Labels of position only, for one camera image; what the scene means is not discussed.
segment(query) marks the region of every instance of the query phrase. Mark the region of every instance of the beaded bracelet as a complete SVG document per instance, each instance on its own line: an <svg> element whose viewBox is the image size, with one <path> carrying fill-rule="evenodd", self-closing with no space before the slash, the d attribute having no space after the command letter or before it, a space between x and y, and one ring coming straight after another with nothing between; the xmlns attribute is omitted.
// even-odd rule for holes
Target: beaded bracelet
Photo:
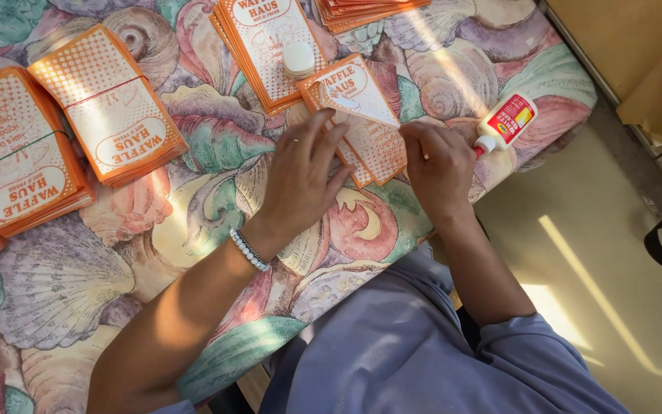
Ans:
<svg viewBox="0 0 662 414"><path fill-rule="evenodd" d="M247 244L247 242L244 241L237 229L232 227L231 230L229 230L229 235L232 237L232 240L234 240L234 243L236 243L239 250L241 250L242 254L244 254L244 257L249 260L249 263L252 263L252 266L263 272L266 272L270 269L270 265L264 260L260 259L260 256L257 254L257 252L255 252Z"/></svg>

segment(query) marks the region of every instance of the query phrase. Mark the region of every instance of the bottle label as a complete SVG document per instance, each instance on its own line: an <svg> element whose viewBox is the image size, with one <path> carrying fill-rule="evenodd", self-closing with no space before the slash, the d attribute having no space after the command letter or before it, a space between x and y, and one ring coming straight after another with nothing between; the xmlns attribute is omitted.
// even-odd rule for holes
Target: bottle label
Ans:
<svg viewBox="0 0 662 414"><path fill-rule="evenodd" d="M510 144L533 119L535 113L527 100L515 94L494 114L487 125L497 130L505 144Z"/></svg>

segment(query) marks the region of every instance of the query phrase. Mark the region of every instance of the rubber band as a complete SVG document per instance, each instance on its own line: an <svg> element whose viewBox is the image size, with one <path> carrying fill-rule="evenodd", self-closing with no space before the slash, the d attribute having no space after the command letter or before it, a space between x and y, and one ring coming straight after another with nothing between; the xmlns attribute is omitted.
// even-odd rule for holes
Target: rubber band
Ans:
<svg viewBox="0 0 662 414"><path fill-rule="evenodd" d="M3 156L3 157L0 158L0 161L3 160L3 159L5 159L6 157L8 157L8 156L10 156L10 155L14 155L14 154L16 154L16 153L19 153L20 151L24 150L24 149L27 148L28 146L34 144L35 142L41 141L41 140L43 140L43 139L45 139L45 138L47 138L47 137L53 135L54 133L61 133L62 135L66 136L68 139L70 139L70 137L68 137L68 134L67 134L67 133L65 133L65 132L63 132L63 131L61 131L61 130L55 130L55 131L49 133L49 134L46 135L46 136L42 136L42 137L40 137L40 138L38 138L38 139L35 139L34 141L30 142L29 144L24 145L22 148L17 148L17 149L15 149L13 152L11 152L11 153L9 153L9 154L6 154L5 156Z"/></svg>
<svg viewBox="0 0 662 414"><path fill-rule="evenodd" d="M86 99L81 99L81 100L79 100L78 102L75 102L75 103L72 103L72 104L70 104L70 105L68 105L68 106L66 106L66 107L63 107L63 110L68 110L68 108L70 108L71 106L76 106L76 105L78 105L78 104L82 104L83 102L86 102L88 99L93 99L93 98L95 98L95 97L98 97L98 96L100 96L100 95L103 95L103 94L105 94L106 92L108 92L109 90L116 89L116 88L118 88L119 86L126 85L127 83L132 82L133 80L137 80L137 79L139 79L139 78L141 78L141 77L144 77L145 79L147 79L147 78L145 77L145 75L141 74L141 75L138 76L138 77L134 77L134 78L132 78L132 79L130 79L130 80L126 80L126 81L124 81L124 82L122 82L122 83L120 83L120 84L118 84L118 85L112 86L111 88L109 88L109 89L107 89L107 90L102 90L101 92L98 92L96 95L90 96L90 97L88 97L88 98L86 98Z"/></svg>

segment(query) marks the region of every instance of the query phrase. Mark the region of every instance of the person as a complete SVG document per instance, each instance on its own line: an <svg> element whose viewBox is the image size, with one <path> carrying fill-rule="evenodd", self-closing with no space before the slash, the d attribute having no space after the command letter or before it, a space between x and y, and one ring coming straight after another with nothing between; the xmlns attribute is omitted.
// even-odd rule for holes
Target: person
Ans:
<svg viewBox="0 0 662 414"><path fill-rule="evenodd" d="M264 262L321 219L353 167L328 178L341 137L320 110L278 140L260 210L239 230ZM579 352L536 312L468 201L474 151L454 131L400 128L415 195L444 241L450 272L413 252L283 348L260 412L627 412ZM175 382L257 275L232 238L142 309L93 369L91 414L194 412ZM448 293L481 326L472 350Z"/></svg>

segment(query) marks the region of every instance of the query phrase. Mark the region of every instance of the floral tablecloth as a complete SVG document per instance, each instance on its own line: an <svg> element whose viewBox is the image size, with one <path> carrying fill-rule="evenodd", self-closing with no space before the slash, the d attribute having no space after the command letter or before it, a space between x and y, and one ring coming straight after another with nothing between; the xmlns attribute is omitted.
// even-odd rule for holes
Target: floral tablecloth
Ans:
<svg viewBox="0 0 662 414"><path fill-rule="evenodd" d="M482 157L476 201L588 116L589 77L532 0L433 0L337 36L301 0L329 60L360 52L401 122L475 138L514 89L540 116ZM274 117L208 20L210 0L0 0L0 68L28 66L103 23L129 46L190 151L97 202L10 239L0 253L0 413L84 412L91 369L141 307L241 227L264 194L274 141L307 115ZM235 381L432 231L408 180L351 183L323 220L238 298L180 379L198 402Z"/></svg>

